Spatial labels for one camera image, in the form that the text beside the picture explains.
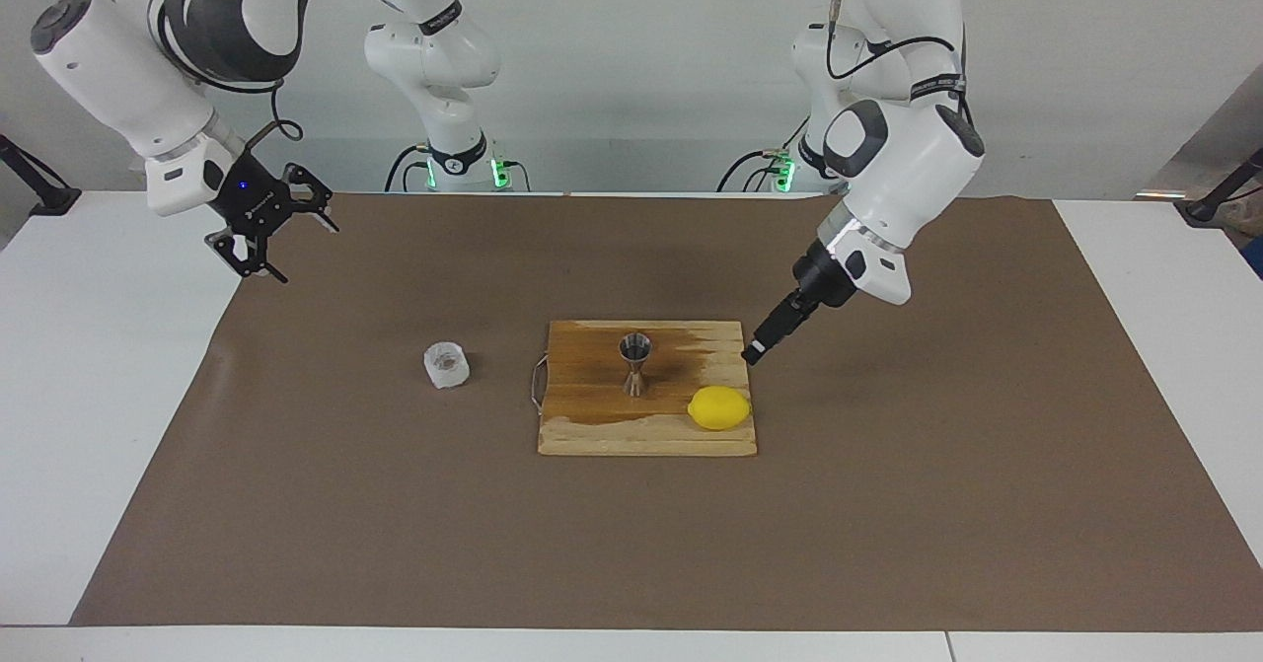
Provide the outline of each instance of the brown mat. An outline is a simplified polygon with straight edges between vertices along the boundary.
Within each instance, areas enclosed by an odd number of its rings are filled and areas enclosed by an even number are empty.
[[[239,289],[73,623],[1263,629],[1263,572],[1051,203],[957,202],[907,307],[861,294],[781,344],[757,457],[536,454],[551,320],[750,330],[832,203],[294,221],[293,283]],[[428,385],[440,340],[467,387]]]

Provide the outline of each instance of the brown table surface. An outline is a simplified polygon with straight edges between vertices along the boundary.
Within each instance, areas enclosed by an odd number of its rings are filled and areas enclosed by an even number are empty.
[[[832,201],[340,196],[242,283],[81,625],[1263,629],[1263,572],[1055,207],[961,201],[914,297],[751,373],[746,460],[536,455],[558,318],[740,320]],[[455,340],[474,379],[436,392]]]

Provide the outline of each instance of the table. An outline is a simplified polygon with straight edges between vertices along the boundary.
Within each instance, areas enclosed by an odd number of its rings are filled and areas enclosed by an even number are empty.
[[[1186,229],[1170,206],[1057,208],[1260,557],[1250,360],[1263,352],[1263,282],[1221,235]],[[1263,633],[61,629],[235,291],[200,240],[216,222],[208,210],[159,220],[140,195],[90,193],[67,217],[28,222],[0,253],[0,624],[37,625],[0,630],[0,658],[1263,658]]]

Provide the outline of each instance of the black metal stand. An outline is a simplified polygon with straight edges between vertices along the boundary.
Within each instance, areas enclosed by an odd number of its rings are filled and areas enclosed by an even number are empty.
[[[18,177],[27,182],[27,186],[32,191],[35,191],[35,196],[39,197],[39,203],[30,210],[32,216],[64,216],[71,210],[71,206],[78,200],[83,193],[77,188],[71,188],[66,182],[63,186],[53,186],[35,171],[35,167],[30,166],[28,159],[34,160],[42,169],[49,172],[49,176],[54,177],[57,181],[62,181],[52,169],[44,166],[40,159],[35,159],[25,153],[20,147],[10,141],[9,138],[0,133],[0,160],[9,166]]]
[[[1223,227],[1215,222],[1215,214],[1219,212],[1219,207],[1245,186],[1245,182],[1257,177],[1259,172],[1263,172],[1263,149],[1255,150],[1233,173],[1228,173],[1228,177],[1223,182],[1219,182],[1219,186],[1214,191],[1210,191],[1205,198],[1200,201],[1176,201],[1176,211],[1180,211],[1180,216],[1183,217],[1185,222],[1195,229]]]

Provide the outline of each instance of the wooden cutting board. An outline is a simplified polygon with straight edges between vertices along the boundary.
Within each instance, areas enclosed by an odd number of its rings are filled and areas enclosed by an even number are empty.
[[[653,342],[648,392],[623,393],[619,341]],[[541,455],[743,457],[758,452],[754,416],[730,431],[706,431],[687,408],[697,389],[726,385],[750,398],[740,322],[577,321],[548,330],[548,387],[539,418]]]

